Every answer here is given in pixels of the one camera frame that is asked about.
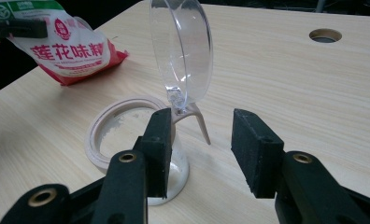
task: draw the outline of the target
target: black bracket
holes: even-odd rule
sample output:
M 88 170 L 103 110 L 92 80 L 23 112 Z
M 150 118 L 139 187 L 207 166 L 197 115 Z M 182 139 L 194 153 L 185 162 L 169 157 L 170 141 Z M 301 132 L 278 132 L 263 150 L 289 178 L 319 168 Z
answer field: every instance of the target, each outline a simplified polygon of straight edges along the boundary
M 0 38 L 10 36 L 46 38 L 48 37 L 46 22 L 24 19 L 0 20 Z
M 170 108 L 155 112 L 133 150 L 112 157 L 105 177 L 72 194 L 60 184 L 31 189 L 1 223 L 148 223 L 147 197 L 166 197 L 171 127 Z
M 284 142 L 255 114 L 235 109 L 232 151 L 256 198 L 275 198 L 281 224 L 370 223 L 370 199 L 341 187 L 322 163 Z

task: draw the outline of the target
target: dark background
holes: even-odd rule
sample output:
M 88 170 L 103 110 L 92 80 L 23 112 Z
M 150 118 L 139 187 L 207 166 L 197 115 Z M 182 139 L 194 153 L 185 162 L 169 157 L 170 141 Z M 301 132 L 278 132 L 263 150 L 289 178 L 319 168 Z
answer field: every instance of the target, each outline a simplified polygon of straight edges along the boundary
M 58 0 L 58 2 L 69 15 L 81 17 L 95 29 L 139 0 Z M 314 12 L 318 0 L 200 0 L 199 2 Z M 326 0 L 323 13 L 370 16 L 370 0 Z M 36 63 L 30 56 L 6 39 L 1 40 L 0 90 L 35 67 Z

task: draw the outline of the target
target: wooden table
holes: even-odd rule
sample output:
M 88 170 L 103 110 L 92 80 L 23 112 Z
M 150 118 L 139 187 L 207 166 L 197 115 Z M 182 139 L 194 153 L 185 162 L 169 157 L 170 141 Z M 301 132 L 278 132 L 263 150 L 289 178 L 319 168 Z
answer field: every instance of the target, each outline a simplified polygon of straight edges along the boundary
M 214 71 L 198 105 L 212 144 L 195 119 L 178 124 L 190 177 L 177 198 L 149 208 L 150 223 L 278 223 L 274 200 L 254 198 L 230 149 L 235 108 L 258 114 L 286 151 L 315 155 L 341 185 L 370 197 L 370 17 L 204 9 Z M 319 28 L 343 37 L 315 42 L 308 35 Z M 0 219 L 36 186 L 62 183 L 73 192 L 103 176 L 83 141 L 107 105 L 143 94 L 167 103 L 149 4 L 136 4 L 99 30 L 129 51 L 120 66 L 70 87 L 37 68 L 0 91 Z

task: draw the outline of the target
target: clear plastic cup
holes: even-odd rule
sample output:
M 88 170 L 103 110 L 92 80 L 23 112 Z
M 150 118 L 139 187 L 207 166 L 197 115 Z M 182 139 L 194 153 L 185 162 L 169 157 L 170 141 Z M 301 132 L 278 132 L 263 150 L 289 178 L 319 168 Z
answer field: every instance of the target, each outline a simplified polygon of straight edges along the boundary
M 173 108 L 201 100 L 212 73 L 212 39 L 196 0 L 151 0 L 150 28 L 159 71 Z

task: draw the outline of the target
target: food package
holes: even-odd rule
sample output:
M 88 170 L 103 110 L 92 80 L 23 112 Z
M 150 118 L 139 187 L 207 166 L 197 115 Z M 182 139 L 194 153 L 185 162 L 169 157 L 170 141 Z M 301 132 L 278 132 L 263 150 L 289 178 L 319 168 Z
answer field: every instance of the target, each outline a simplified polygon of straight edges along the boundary
M 68 15 L 53 0 L 0 0 L 0 20 L 43 20 L 47 38 L 8 39 L 30 55 L 62 85 L 71 85 L 121 63 L 127 52 L 116 51 L 109 40 L 82 20 Z

